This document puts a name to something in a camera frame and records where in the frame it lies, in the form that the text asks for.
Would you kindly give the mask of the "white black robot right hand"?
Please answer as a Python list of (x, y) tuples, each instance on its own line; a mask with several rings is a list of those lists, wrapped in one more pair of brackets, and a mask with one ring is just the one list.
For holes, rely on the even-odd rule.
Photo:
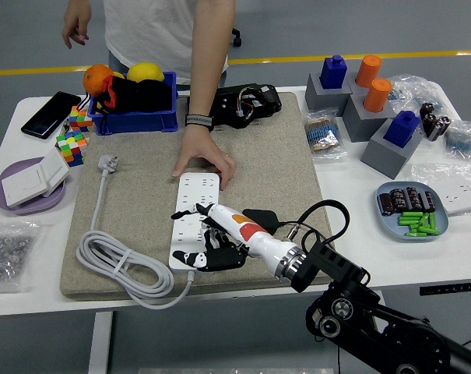
[(292, 242), (274, 238), (260, 224), (227, 206), (196, 203), (187, 210), (174, 213), (178, 220), (199, 213), (205, 250), (173, 251), (173, 257), (201, 272), (216, 272), (242, 267), (247, 257), (262, 259), (267, 270), (277, 279), (292, 280), (304, 261), (304, 252)]

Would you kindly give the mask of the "person's right hand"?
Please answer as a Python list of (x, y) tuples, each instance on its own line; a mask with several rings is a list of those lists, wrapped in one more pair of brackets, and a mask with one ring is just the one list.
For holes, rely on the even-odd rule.
[(88, 25), (92, 17), (92, 7), (88, 0), (69, 0), (64, 14), (62, 39), (68, 49), (76, 43), (84, 46), (90, 39)]

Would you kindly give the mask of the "person's left hand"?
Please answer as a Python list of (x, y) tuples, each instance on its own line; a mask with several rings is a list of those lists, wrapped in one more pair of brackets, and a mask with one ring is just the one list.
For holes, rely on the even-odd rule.
[(203, 158), (218, 170), (221, 190), (228, 186), (236, 171), (236, 161), (215, 144), (209, 130), (201, 125), (186, 126), (172, 176), (179, 177), (194, 158)]

